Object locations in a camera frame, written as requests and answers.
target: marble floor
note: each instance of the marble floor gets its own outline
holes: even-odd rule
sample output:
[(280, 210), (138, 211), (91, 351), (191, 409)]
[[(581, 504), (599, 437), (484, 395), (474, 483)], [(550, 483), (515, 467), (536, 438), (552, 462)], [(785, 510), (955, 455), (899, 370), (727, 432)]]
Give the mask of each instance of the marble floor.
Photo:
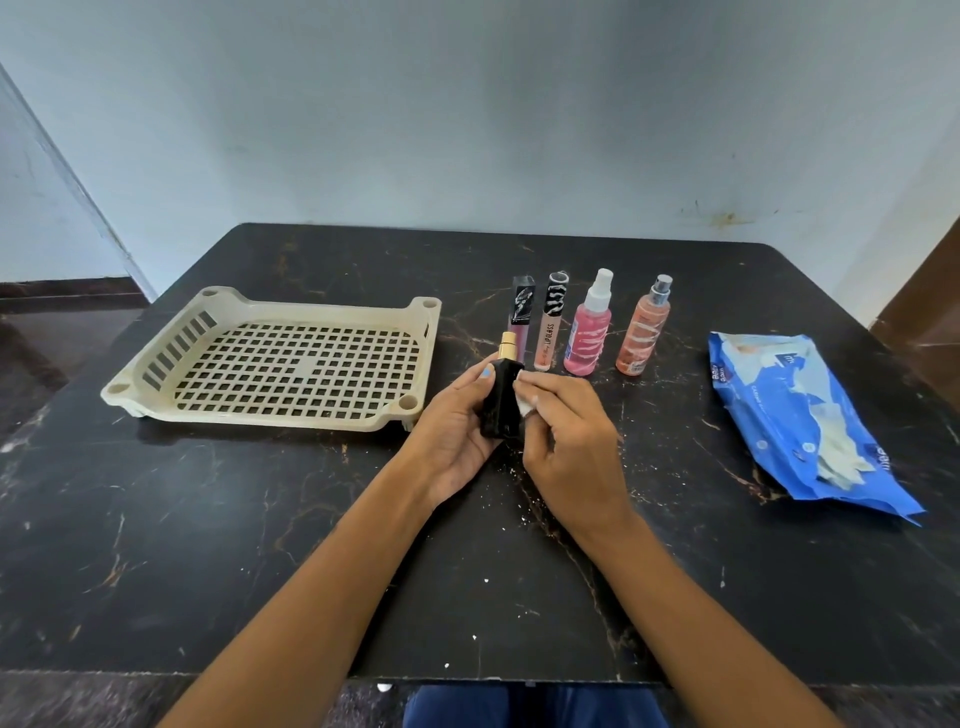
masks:
[[(145, 307), (142, 297), (0, 298), (0, 444), (66, 386)], [(0, 728), (149, 728), (189, 685), (185, 676), (0, 671)], [(347, 683), (324, 728), (399, 728), (413, 686), (380, 692)], [(957, 725), (953, 691), (822, 689), (850, 726)], [(675, 726), (693, 725), (668, 690), (660, 704)]]

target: cosmetic product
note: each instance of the cosmetic product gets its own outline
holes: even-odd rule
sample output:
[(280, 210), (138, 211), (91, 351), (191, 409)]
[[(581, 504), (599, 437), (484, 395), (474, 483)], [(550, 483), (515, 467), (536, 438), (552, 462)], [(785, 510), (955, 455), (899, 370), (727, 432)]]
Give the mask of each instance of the cosmetic product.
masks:
[(530, 276), (514, 276), (514, 303), (510, 309), (507, 330), (516, 335), (516, 360), (523, 361), (527, 355), (527, 331), (534, 310), (534, 292), (537, 286)]
[(540, 319), (537, 352), (534, 355), (534, 368), (540, 372), (549, 372), (553, 368), (553, 351), (557, 347), (561, 314), (564, 313), (566, 285), (569, 281), (570, 276), (564, 271), (550, 274), (550, 283), (546, 287), (546, 300), (543, 302), (543, 318)]
[(523, 369), (516, 361), (516, 335), (504, 331), (498, 359), (492, 363), (496, 380), (480, 408), (480, 434), (498, 440), (520, 436), (520, 410), (516, 403), (514, 379)]
[(623, 374), (639, 376), (653, 355), (666, 317), (670, 314), (670, 302), (667, 299), (670, 297), (671, 283), (673, 279), (669, 276), (657, 276), (650, 293), (637, 302), (634, 318), (630, 320), (623, 346), (616, 357), (616, 368)]
[(610, 325), (611, 280), (613, 271), (598, 270), (587, 299), (577, 306), (564, 354), (564, 368), (572, 375), (586, 376), (596, 368)]

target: table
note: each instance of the table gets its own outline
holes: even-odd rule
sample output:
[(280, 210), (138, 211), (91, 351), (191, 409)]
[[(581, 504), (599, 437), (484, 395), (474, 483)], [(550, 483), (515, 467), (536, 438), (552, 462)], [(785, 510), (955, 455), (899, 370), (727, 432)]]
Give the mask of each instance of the table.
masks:
[[(200, 672), (403, 442), (398, 424), (173, 425), (103, 404), (103, 384), (199, 289), (438, 296), (433, 394), (494, 349), (514, 274), (568, 271), (569, 321), (600, 266), (615, 273), (612, 339), (591, 381), (636, 509), (683, 568), (808, 684), (960, 685), (960, 418), (772, 248), (281, 225), (228, 233), (4, 446), (0, 668)], [(627, 378), (613, 360), (658, 273), (675, 278), (673, 312), (644, 376)], [(928, 509), (924, 527), (781, 497), (711, 390), (712, 329), (812, 336)], [(661, 679), (512, 446), (423, 529), (351, 674)]]

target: blue plastic packaging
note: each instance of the blue plastic packaging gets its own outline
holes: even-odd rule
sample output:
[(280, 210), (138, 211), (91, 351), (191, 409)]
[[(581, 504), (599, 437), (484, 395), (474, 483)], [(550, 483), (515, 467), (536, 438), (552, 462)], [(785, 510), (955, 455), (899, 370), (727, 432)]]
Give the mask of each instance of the blue plastic packaging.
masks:
[(924, 511), (890, 472), (807, 336), (709, 336), (713, 388), (751, 455), (796, 500), (836, 498), (886, 513)]

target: plastic basket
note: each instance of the plastic basket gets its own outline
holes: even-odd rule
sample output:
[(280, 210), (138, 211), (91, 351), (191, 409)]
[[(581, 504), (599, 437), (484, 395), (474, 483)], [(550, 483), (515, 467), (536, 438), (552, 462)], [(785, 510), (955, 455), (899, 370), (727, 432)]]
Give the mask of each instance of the plastic basket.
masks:
[(202, 290), (100, 395), (135, 417), (370, 432), (423, 409), (441, 302), (362, 308)]

